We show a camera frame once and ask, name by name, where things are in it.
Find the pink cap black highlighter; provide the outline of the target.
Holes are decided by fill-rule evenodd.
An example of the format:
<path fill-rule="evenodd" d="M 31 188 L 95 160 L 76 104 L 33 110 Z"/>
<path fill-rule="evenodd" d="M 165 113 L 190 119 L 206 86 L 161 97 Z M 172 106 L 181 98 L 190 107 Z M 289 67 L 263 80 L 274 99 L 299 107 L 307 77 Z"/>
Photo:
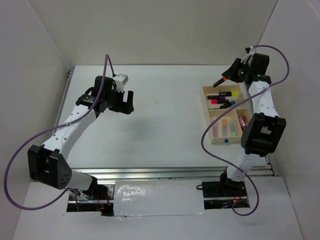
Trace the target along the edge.
<path fill-rule="evenodd" d="M 229 100 L 227 99 L 211 99 L 211 104 L 226 104 L 229 103 Z"/>

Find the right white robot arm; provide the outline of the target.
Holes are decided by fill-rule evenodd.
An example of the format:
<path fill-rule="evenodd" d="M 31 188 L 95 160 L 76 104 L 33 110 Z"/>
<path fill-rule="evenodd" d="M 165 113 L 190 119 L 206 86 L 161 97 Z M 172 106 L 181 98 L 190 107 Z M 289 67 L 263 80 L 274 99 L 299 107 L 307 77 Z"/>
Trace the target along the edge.
<path fill-rule="evenodd" d="M 233 82 L 245 84 L 253 109 L 242 133 L 242 149 L 237 161 L 220 175 L 218 190 L 223 196 L 230 196 L 244 187 L 245 175 L 259 159 L 276 150 L 285 130 L 287 122 L 275 110 L 270 89 L 272 81 L 266 75 L 269 62 L 268 55 L 250 50 L 222 74 Z"/>

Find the blue cap black highlighter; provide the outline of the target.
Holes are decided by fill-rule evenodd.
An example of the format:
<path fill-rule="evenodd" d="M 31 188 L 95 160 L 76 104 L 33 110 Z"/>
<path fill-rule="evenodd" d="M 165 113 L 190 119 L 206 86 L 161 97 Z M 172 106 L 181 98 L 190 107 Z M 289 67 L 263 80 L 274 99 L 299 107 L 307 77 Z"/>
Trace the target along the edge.
<path fill-rule="evenodd" d="M 232 100 L 232 101 L 228 101 L 225 104 L 221 105 L 219 108 L 220 109 L 227 109 L 227 108 L 232 107 L 235 104 L 236 104 L 236 102 L 234 100 Z"/>

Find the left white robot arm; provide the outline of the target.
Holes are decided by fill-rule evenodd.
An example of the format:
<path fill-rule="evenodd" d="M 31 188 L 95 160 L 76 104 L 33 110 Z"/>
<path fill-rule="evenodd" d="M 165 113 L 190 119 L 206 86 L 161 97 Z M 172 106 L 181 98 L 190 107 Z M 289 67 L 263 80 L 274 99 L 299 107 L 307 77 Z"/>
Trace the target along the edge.
<path fill-rule="evenodd" d="M 67 159 L 82 133 L 105 110 L 126 115 L 134 111 L 134 93 L 124 90 L 128 80 L 125 74 L 118 74 L 113 78 L 95 78 L 94 86 L 87 89 L 76 101 L 64 122 L 65 127 L 58 129 L 42 145 L 32 145 L 28 149 L 29 175 L 32 180 L 58 190 L 76 189 L 88 200 L 108 192 L 106 186 L 98 184 L 96 177 L 72 170 Z"/>

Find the yellow cap black highlighter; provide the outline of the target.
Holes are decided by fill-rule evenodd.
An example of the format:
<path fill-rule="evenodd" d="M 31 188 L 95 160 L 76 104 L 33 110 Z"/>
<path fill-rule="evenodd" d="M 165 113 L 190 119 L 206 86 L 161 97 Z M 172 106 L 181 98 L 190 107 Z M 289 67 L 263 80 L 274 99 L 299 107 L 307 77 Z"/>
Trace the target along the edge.
<path fill-rule="evenodd" d="M 236 90 L 234 91 L 223 91 L 219 93 L 219 96 L 225 96 L 225 97 L 236 97 L 238 95 L 238 92 Z"/>

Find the orange cap black highlighter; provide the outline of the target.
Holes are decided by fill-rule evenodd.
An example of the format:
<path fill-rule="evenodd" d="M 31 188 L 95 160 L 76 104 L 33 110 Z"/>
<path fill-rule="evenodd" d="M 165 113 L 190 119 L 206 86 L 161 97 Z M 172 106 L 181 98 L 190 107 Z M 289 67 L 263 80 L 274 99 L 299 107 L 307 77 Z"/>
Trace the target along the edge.
<path fill-rule="evenodd" d="M 218 87 L 219 85 L 221 85 L 222 83 L 224 83 L 225 81 L 227 81 L 228 79 L 226 77 L 222 77 L 221 79 L 219 79 L 218 81 L 216 81 L 212 86 L 214 88 Z"/>

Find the pastel lilac highlighter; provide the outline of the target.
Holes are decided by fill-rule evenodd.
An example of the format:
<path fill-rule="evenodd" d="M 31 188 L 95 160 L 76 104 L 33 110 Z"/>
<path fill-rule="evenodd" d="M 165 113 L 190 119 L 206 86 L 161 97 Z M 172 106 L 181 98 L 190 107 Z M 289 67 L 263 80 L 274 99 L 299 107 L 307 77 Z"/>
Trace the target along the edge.
<path fill-rule="evenodd" d="M 219 137 L 219 128 L 220 128 L 220 121 L 217 121 L 213 126 L 212 126 L 212 131 L 213 131 L 213 136 L 215 138 Z"/>

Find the pastel orange cap highlighter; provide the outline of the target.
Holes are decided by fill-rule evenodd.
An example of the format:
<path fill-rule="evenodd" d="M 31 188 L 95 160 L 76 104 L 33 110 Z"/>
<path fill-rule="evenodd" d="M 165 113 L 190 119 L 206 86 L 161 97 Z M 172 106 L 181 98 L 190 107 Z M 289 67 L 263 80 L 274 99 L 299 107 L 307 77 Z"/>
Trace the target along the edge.
<path fill-rule="evenodd" d="M 226 119 L 222 120 L 222 135 L 224 137 L 228 136 L 228 121 Z"/>

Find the pastel green highlighter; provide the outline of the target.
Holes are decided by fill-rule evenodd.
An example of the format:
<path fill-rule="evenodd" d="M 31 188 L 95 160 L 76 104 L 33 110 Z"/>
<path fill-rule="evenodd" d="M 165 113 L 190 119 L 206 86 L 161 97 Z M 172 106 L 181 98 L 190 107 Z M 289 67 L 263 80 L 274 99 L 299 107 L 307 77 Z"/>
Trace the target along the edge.
<path fill-rule="evenodd" d="M 233 137 L 237 136 L 235 125 L 232 121 L 229 122 L 230 133 Z"/>

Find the purple cap black highlighter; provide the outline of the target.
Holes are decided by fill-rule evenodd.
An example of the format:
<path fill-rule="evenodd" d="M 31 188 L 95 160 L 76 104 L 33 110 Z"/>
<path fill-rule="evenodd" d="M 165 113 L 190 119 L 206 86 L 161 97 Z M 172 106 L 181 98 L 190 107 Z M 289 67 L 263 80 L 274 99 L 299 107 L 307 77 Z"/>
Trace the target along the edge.
<path fill-rule="evenodd" d="M 213 100 L 213 99 L 225 100 L 226 99 L 224 95 L 207 95 L 206 97 L 208 100 Z"/>

